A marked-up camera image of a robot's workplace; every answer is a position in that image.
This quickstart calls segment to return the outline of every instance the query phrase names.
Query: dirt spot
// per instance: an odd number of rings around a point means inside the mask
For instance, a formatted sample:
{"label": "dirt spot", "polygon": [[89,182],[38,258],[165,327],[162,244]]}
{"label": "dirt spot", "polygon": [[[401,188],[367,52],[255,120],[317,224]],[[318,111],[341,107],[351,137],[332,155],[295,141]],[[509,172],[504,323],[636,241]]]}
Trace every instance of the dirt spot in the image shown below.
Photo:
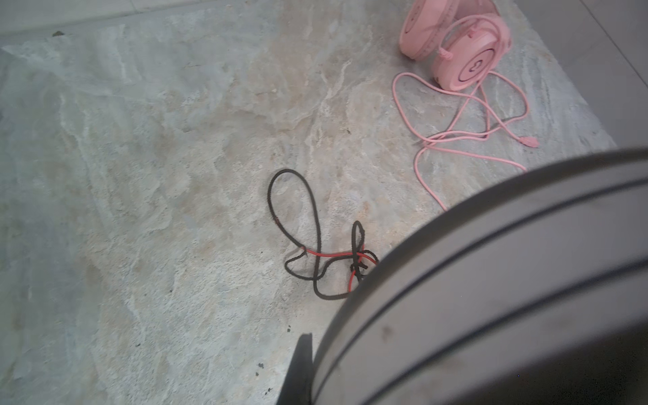
{"label": "dirt spot", "polygon": [[380,337],[382,338],[382,341],[384,343],[387,343],[387,341],[394,335],[394,330],[391,327],[388,326],[383,326],[382,327],[382,334]]}

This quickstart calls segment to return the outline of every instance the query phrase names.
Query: dark stain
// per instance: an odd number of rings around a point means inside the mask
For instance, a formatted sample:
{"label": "dark stain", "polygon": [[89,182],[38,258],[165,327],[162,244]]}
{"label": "dark stain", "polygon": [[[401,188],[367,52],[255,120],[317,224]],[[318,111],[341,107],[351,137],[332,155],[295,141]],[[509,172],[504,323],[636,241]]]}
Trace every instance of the dark stain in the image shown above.
{"label": "dark stain", "polygon": [[439,363],[439,368],[444,369],[445,371],[457,371],[463,368],[463,362],[456,357],[450,357],[441,360]]}
{"label": "dark stain", "polygon": [[557,318],[549,319],[545,322],[549,330],[563,330],[569,329],[572,326],[573,320],[569,316],[560,316]]}
{"label": "dark stain", "polygon": [[23,320],[21,319],[21,316],[18,312],[14,313],[14,316],[11,318],[11,327],[14,329],[16,332],[21,331],[23,328]]}
{"label": "dark stain", "polygon": [[384,343],[387,343],[390,337],[394,335],[394,330],[388,326],[383,326],[382,327],[382,334],[380,337],[382,338],[382,341]]}

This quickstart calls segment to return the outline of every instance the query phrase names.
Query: pink headphones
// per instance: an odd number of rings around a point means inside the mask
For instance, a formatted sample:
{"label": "pink headphones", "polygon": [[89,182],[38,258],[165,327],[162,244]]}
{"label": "pink headphones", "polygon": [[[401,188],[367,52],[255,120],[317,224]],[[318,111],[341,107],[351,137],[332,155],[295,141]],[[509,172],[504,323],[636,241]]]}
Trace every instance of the pink headphones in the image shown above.
{"label": "pink headphones", "polygon": [[[444,211],[447,210],[447,207],[438,195],[425,183],[423,176],[419,172],[419,158],[425,151],[436,150],[439,152],[478,157],[490,161],[507,163],[526,171],[524,166],[508,159],[478,155],[458,149],[443,148],[441,145],[460,140],[484,142],[492,133],[499,130],[504,130],[510,137],[530,148],[537,148],[539,145],[536,138],[519,137],[509,129],[511,123],[527,116],[529,113],[529,102],[522,89],[500,73],[492,70],[500,59],[502,59],[502,56],[511,50],[512,44],[509,27],[506,26],[504,20],[500,17],[500,13],[497,11],[492,0],[415,0],[405,24],[403,24],[400,32],[399,45],[400,50],[405,55],[414,60],[422,60],[435,49],[438,54],[438,57],[435,58],[432,64],[432,77],[434,77],[434,80],[436,80],[441,88],[428,83],[414,73],[403,72],[396,75],[392,81],[391,94],[394,96],[394,103],[405,125],[414,135],[423,141],[423,147],[414,157],[414,173],[421,182],[421,185],[439,203]],[[502,120],[495,114],[495,111],[493,111],[488,103],[486,93],[481,85],[483,79],[488,74],[504,80],[519,92],[524,100],[524,114],[507,120]],[[405,76],[418,80],[432,90],[466,99],[447,130],[432,135],[423,135],[412,126],[396,94],[396,83],[400,78]],[[476,86],[474,86],[470,93],[460,92],[473,84],[476,84]],[[482,99],[475,95],[477,91],[481,93]],[[463,110],[466,108],[466,104],[470,100],[479,102],[486,109],[486,130],[484,132],[454,129],[457,120],[459,120]],[[497,125],[491,126],[491,117],[495,118]]]}
{"label": "pink headphones", "polygon": [[416,0],[399,45],[414,60],[437,49],[432,77],[443,89],[459,91],[486,76],[511,49],[512,41],[492,0]]}

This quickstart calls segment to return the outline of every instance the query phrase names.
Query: floor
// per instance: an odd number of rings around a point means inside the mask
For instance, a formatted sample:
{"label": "floor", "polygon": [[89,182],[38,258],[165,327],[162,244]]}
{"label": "floor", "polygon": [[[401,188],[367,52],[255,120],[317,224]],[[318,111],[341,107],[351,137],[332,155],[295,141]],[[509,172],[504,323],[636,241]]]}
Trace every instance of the floor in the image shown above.
{"label": "floor", "polygon": [[[498,5],[516,38],[498,70],[531,104],[513,129],[540,148],[501,133],[455,147],[529,168],[614,148],[513,1]],[[407,5],[192,7],[0,51],[3,404],[274,403],[299,334],[317,345],[341,303],[282,269],[295,249],[269,216],[272,174],[309,180],[325,251],[360,220],[384,257],[441,214],[391,97],[397,73],[427,76],[397,50]],[[497,112],[522,112],[506,84],[486,88]],[[399,94],[424,132],[460,103],[413,81]],[[481,130],[483,112],[460,125]],[[450,206],[518,174],[438,153],[421,170]],[[304,190],[283,179],[274,198],[313,244]],[[322,290],[346,277],[340,264]]]}
{"label": "floor", "polygon": [[648,2],[516,2],[617,144],[648,145]]}

